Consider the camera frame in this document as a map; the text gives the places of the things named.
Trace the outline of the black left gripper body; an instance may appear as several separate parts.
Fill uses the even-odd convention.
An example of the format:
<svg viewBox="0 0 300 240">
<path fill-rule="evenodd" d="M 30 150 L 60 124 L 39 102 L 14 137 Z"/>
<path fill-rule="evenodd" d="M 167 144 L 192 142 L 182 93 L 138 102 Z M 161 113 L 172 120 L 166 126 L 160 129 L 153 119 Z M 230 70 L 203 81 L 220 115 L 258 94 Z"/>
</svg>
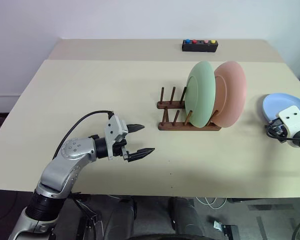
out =
<svg viewBox="0 0 300 240">
<path fill-rule="evenodd" d="M 126 139 L 122 139 L 120 142 L 115 142 L 113 144 L 113 156 L 121 156 L 125 161 L 130 161 L 129 151 L 126 150 L 127 141 Z"/>
</svg>

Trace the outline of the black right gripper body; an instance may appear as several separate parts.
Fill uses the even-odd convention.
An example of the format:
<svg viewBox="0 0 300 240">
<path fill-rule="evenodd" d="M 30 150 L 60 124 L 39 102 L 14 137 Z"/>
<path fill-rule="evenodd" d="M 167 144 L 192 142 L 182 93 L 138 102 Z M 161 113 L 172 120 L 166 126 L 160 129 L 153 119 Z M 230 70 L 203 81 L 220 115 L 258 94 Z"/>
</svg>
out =
<svg viewBox="0 0 300 240">
<path fill-rule="evenodd" d="M 265 127 L 265 132 L 270 138 L 287 138 L 288 136 L 288 131 L 280 118 L 270 121 Z"/>
</svg>

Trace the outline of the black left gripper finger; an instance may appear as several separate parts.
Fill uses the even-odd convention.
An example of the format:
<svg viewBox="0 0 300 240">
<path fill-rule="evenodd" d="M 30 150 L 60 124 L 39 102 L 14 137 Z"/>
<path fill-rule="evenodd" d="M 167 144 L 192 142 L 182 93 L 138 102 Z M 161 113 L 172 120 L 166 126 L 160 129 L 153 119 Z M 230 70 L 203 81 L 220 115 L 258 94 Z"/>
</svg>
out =
<svg viewBox="0 0 300 240">
<path fill-rule="evenodd" d="M 127 152 L 127 161 L 128 162 L 133 162 L 136 160 L 140 160 L 145 158 L 147 155 L 151 154 L 155 148 L 143 148 L 137 150 L 135 153 L 128 153 Z"/>
<path fill-rule="evenodd" d="M 140 131 L 140 130 L 142 130 L 142 129 L 145 128 L 144 125 L 142 125 L 142 124 L 136 124 L 136 123 L 134 123 L 134 124 L 127 124 L 126 126 L 127 126 L 128 133 L 134 133 L 134 132 Z"/>
</svg>

